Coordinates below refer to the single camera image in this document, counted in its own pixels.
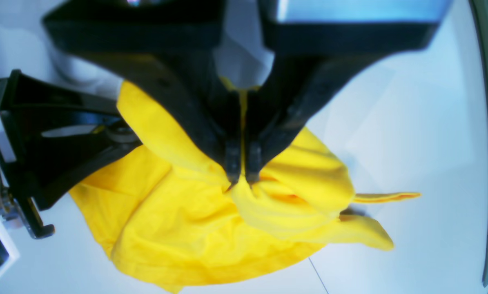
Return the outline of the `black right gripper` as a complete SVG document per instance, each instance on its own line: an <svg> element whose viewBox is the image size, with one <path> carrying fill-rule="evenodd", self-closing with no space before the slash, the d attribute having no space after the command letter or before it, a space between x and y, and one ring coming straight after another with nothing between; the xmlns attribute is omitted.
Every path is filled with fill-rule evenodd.
<svg viewBox="0 0 488 294"><path fill-rule="evenodd" d="M14 69L0 79L0 215L22 220L33 239L52 236L40 212L141 144L114 100Z"/></svg>

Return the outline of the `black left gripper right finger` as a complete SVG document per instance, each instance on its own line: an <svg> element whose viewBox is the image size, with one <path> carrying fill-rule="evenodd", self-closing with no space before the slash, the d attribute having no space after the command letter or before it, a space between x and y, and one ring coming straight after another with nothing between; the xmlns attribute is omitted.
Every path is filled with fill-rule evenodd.
<svg viewBox="0 0 488 294"><path fill-rule="evenodd" d="M427 47L450 0L259 0L263 43L275 57L250 92L245 176L283 152L357 74L396 53Z"/></svg>

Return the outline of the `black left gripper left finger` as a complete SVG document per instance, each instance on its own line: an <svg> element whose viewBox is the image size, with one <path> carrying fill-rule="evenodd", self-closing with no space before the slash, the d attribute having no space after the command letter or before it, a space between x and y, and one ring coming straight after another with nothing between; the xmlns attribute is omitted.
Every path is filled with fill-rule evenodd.
<svg viewBox="0 0 488 294"><path fill-rule="evenodd" d="M59 49L132 82L239 180L240 106L216 72L225 0L68 0L43 17Z"/></svg>

